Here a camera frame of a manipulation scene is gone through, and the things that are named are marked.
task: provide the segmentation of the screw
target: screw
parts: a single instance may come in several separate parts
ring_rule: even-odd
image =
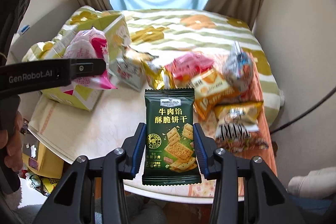
[[[263,159],[259,156],[255,156],[253,157],[253,161],[257,164],[261,163],[263,161]]]
[[[123,150],[122,148],[116,148],[116,149],[114,150],[114,153],[115,153],[116,155],[121,155],[122,153],[124,153],[124,150]]]
[[[86,161],[86,157],[85,156],[79,156],[76,161],[78,161],[79,163],[85,162]]]
[[[216,149],[216,153],[218,155],[224,155],[225,154],[225,149],[224,148],[217,148]]]

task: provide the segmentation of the orange snack bag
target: orange snack bag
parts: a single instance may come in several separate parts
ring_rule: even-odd
[[[223,98],[232,98],[240,94],[215,69],[195,76],[188,83],[188,87],[195,90],[194,109],[203,120],[206,119],[209,111]]]

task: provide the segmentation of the striped bedding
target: striped bedding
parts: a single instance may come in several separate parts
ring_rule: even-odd
[[[269,63],[246,23],[240,20],[200,10],[134,10],[122,12],[131,34],[131,46],[154,55],[171,56],[179,51],[201,51],[208,54],[228,54],[235,40],[244,51],[252,53],[263,91],[265,115],[268,124],[274,122],[280,108],[279,88]],[[152,29],[165,27],[153,39]],[[136,32],[148,28],[148,39],[133,39]]]

